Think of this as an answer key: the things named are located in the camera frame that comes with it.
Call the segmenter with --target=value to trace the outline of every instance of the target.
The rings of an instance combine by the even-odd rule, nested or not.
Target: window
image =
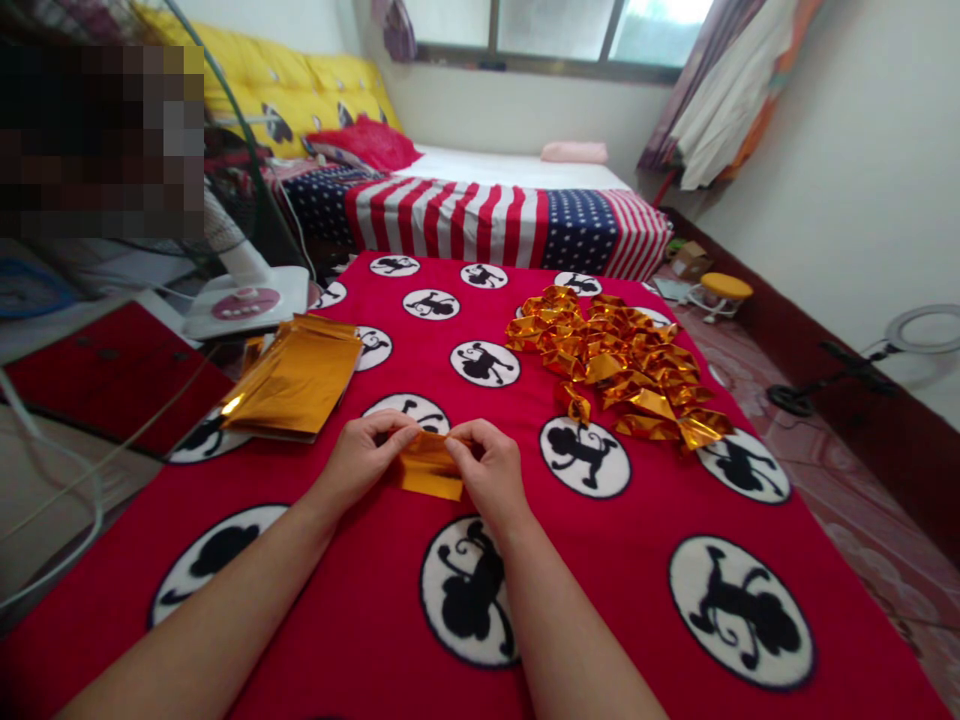
[[[406,0],[417,59],[676,82],[713,0]]]

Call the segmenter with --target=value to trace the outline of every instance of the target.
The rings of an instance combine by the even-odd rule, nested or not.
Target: american flag blanket
[[[361,250],[642,281],[672,237],[629,190],[538,190],[327,166],[281,180],[304,234]]]

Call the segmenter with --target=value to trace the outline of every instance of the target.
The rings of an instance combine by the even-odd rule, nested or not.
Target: mattress
[[[535,155],[498,155],[416,145],[424,156],[395,175],[541,190],[630,190],[604,165],[543,162]]]

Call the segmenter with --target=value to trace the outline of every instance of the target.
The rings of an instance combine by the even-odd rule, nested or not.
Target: small yellow stool
[[[707,304],[708,296],[716,298],[717,303],[712,307]],[[740,307],[740,303],[753,295],[753,288],[747,285],[743,280],[737,280],[735,277],[724,275],[723,273],[707,273],[700,278],[700,283],[690,288],[681,301],[681,305],[693,303],[699,308],[706,310],[709,315],[703,319],[705,323],[713,324],[717,321],[717,315],[721,317],[733,317]]]

